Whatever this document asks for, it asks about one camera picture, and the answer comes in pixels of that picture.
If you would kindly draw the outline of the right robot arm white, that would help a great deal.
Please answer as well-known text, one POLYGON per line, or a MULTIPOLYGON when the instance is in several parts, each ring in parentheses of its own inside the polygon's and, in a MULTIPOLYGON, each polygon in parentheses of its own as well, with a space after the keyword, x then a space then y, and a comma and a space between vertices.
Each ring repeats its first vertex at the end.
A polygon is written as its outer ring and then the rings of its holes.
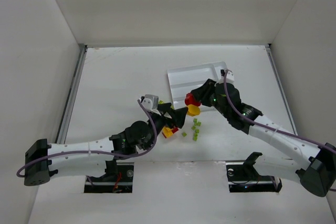
POLYGON ((229 82, 208 79, 189 92, 185 105, 201 105, 217 110, 234 129, 257 138, 284 158, 252 152, 239 165, 227 165, 227 178, 234 188, 251 187, 266 178, 287 179, 318 197, 325 197, 335 182, 335 147, 302 140, 267 118, 260 110, 243 103, 239 91, 229 82))

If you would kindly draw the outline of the yellow and red lego stack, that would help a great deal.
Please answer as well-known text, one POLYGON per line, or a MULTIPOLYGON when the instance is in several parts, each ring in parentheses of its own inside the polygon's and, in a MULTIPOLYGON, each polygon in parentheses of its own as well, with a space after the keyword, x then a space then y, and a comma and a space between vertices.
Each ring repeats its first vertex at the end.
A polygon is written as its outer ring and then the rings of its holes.
POLYGON ((162 129, 162 135, 164 136, 164 138, 169 138, 169 137, 173 136, 178 130, 179 130, 178 127, 169 128, 169 127, 165 126, 162 129))

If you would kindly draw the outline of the red lego piece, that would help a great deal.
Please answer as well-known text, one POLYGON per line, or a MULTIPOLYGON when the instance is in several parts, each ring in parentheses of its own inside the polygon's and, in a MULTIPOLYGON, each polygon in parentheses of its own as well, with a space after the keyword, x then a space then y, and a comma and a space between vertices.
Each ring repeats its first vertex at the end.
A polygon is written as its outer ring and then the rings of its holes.
POLYGON ((184 102, 185 102, 185 105, 187 105, 187 106, 188 105, 193 105, 193 106, 196 106, 196 107, 200 107, 202 105, 199 101, 197 101, 194 98, 192 93, 187 93, 186 94, 184 102))

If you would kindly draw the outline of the yellow rounded lego piece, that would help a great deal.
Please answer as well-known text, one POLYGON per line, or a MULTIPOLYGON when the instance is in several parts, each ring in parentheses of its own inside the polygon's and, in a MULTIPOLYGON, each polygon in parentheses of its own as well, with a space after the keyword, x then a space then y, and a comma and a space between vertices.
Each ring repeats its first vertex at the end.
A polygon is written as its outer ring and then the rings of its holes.
POLYGON ((198 116, 201 113, 200 108, 193 104, 187 105, 187 108, 188 108, 187 115, 189 116, 198 116))

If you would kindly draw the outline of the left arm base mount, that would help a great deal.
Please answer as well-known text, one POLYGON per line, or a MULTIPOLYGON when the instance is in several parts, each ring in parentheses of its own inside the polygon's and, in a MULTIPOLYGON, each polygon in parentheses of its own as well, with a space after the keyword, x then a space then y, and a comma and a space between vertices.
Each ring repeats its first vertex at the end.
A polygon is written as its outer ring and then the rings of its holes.
POLYGON ((133 191, 134 162, 117 163, 109 168, 112 173, 100 177, 87 177, 83 192, 85 194, 130 194, 133 191))

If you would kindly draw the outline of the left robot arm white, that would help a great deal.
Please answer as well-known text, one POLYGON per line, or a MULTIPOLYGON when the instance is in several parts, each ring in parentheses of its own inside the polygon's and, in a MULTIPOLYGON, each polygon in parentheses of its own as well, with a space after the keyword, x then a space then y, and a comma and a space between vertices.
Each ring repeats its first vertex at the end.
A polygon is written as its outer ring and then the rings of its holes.
POLYGON ((147 121, 136 121, 122 132, 99 140, 75 144, 51 144, 37 140, 25 153, 25 165, 17 171, 25 186, 38 186, 66 176, 101 177, 116 173, 116 162, 143 156, 156 145, 165 127, 181 129, 188 108, 170 103, 154 104, 142 97, 138 104, 147 121))

